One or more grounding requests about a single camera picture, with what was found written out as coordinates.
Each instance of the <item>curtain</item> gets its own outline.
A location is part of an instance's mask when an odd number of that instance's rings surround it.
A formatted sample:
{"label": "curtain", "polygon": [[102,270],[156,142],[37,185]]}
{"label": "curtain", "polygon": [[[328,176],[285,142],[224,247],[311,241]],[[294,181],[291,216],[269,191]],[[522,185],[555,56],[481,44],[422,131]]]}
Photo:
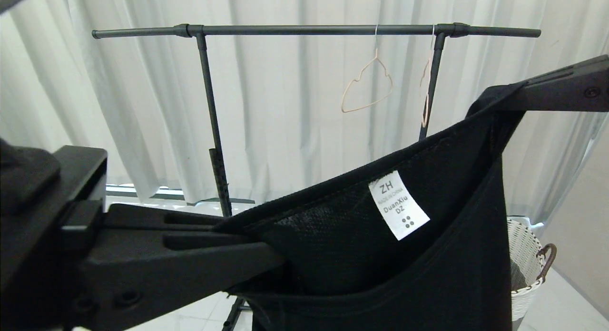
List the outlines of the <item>curtain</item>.
{"label": "curtain", "polygon": [[[92,29],[203,25],[434,24],[540,28],[539,39],[447,39],[429,134],[460,121],[487,86],[608,51],[609,0],[26,0],[0,17],[0,133],[15,145],[108,150],[108,182],[141,199],[161,185],[217,196],[194,39],[94,40]],[[232,197],[275,199],[418,140],[431,36],[379,36],[393,79],[380,103],[342,114],[372,36],[207,37]],[[377,65],[347,107],[382,97]],[[605,114],[529,112],[505,151],[511,214],[544,221]]]}

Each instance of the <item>black fabric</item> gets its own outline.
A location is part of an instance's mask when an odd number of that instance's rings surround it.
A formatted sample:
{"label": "black fabric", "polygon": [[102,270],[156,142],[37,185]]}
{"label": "black fabric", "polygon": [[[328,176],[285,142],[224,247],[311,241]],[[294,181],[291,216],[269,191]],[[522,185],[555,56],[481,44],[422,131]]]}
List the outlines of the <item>black fabric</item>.
{"label": "black fabric", "polygon": [[[422,142],[216,225],[287,258],[229,292],[255,330],[511,330],[501,153],[522,112],[488,88],[468,117]],[[368,183],[398,170],[430,221],[398,241]]]}

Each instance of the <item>laundry basket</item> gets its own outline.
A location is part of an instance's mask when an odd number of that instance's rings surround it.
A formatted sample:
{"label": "laundry basket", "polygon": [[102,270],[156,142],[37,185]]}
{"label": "laundry basket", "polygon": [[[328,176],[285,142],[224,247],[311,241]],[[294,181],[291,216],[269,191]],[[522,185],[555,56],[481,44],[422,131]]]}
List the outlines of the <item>laundry basket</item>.
{"label": "laundry basket", "polygon": [[511,258],[511,320],[517,330],[556,257],[556,246],[542,247],[528,227],[508,219]]}

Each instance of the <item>clothing tag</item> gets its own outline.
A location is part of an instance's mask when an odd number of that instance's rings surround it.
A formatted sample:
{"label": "clothing tag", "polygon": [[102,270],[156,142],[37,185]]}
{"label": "clothing tag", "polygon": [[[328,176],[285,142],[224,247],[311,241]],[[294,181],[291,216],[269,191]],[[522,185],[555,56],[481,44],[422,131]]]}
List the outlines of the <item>clothing tag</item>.
{"label": "clothing tag", "polygon": [[398,171],[368,184],[372,199],[395,238],[401,240],[429,221],[408,192]]}

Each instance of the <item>white tile floor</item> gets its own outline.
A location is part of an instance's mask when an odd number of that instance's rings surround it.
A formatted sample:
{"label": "white tile floor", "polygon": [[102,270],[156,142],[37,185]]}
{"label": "white tile floor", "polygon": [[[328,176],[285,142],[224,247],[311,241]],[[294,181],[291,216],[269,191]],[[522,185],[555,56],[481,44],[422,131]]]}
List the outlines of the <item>white tile floor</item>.
{"label": "white tile floor", "polygon": [[[221,331],[235,297],[218,292],[129,331]],[[252,313],[242,312],[235,331],[251,331]],[[520,331],[609,331],[607,321],[586,299],[551,270]]]}

